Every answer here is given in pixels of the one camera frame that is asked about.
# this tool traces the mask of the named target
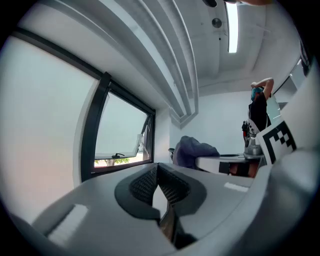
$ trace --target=window frame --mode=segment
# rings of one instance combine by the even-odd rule
[[[56,45],[55,43],[20,27],[16,27],[15,30],[12,32],[11,36],[23,40],[31,45],[34,45],[40,48],[41,50],[44,50],[49,54],[76,67],[77,69],[83,71],[89,76],[99,80],[97,89],[93,95],[92,102],[88,109],[88,114],[85,120],[82,135],[80,156],[81,182],[84,182],[99,175],[113,173],[130,167],[150,164],[154,162],[156,120],[156,111],[154,109],[145,104],[142,100],[133,95],[131,92],[123,88],[118,82],[112,79],[112,76],[110,74],[108,74],[107,72],[102,73],[95,67],[91,66],[87,62],[83,61],[82,59],[75,56],[71,52],[65,50],[64,48]],[[143,160],[140,162],[95,168],[95,151],[99,123],[102,117],[103,107],[109,92],[147,114],[148,117],[146,118],[146,121],[143,125],[142,133],[144,132],[148,122],[150,122],[151,133],[150,136],[147,137],[147,145],[149,145],[148,147],[150,150],[150,159]]]

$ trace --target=gray cloth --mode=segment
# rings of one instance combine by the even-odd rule
[[[197,157],[219,157],[217,149],[207,143],[200,143],[194,137],[183,136],[175,146],[173,164],[196,169]]]

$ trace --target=ceiling light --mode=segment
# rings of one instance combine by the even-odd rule
[[[238,48],[238,8],[236,3],[225,3],[228,18],[228,52],[234,54]]]

